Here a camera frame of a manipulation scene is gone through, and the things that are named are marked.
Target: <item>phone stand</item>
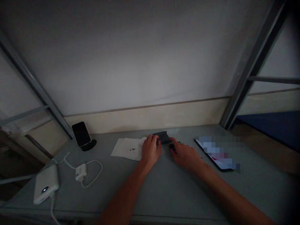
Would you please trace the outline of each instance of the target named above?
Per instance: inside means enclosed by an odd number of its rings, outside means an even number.
[[[84,152],[91,150],[93,147],[95,147],[97,141],[95,139],[93,139],[90,143],[87,143],[86,145],[81,147],[81,150],[83,150]]]

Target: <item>white power bank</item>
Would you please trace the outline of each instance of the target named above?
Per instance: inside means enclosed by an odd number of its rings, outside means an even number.
[[[52,165],[40,172],[35,179],[33,203],[41,204],[59,188],[56,165]]]

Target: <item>white paper napkin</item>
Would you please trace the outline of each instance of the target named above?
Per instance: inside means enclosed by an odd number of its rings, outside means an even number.
[[[142,158],[142,145],[145,138],[142,139],[119,138],[111,153],[111,156],[124,157],[140,161]]]

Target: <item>white cable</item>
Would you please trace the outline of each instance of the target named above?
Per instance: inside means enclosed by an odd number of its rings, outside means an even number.
[[[54,201],[55,201],[55,193],[51,193],[51,217],[52,219],[56,222],[57,225],[60,225],[60,223],[57,221],[57,219],[55,218],[54,214],[53,214],[53,207],[54,207]]]
[[[68,157],[69,154],[70,154],[70,152],[68,152],[68,153],[64,156],[63,160],[60,161],[60,162],[57,162],[57,161],[53,158],[52,160],[55,161],[56,164],[48,164],[47,166],[58,165],[58,164],[61,164],[61,163],[65,162],[70,168],[76,169],[75,167],[71,166],[71,165],[67,162],[67,160],[66,160],[66,158]]]
[[[88,163],[86,163],[86,165],[89,164],[89,163],[91,163],[91,162],[97,162],[97,163],[99,163],[99,164],[101,165],[101,170],[100,170],[100,172],[98,173],[98,175],[96,176],[96,178],[95,178],[92,182],[90,182],[87,186],[84,186],[84,185],[83,185],[83,180],[81,180],[81,181],[80,181],[80,184],[81,184],[81,186],[82,186],[83,188],[87,188],[87,187],[89,187],[92,183],[94,183],[94,181],[99,177],[99,175],[101,174],[102,169],[103,169],[103,165],[101,164],[101,162],[99,162],[99,161],[97,161],[97,160],[89,161]]]

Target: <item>forearm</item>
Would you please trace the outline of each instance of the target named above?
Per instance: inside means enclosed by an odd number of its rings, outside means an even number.
[[[197,176],[215,193],[237,224],[273,224],[257,207],[235,191],[208,165],[196,171]]]
[[[138,192],[148,172],[149,168],[139,162],[113,196],[96,224],[129,224]]]

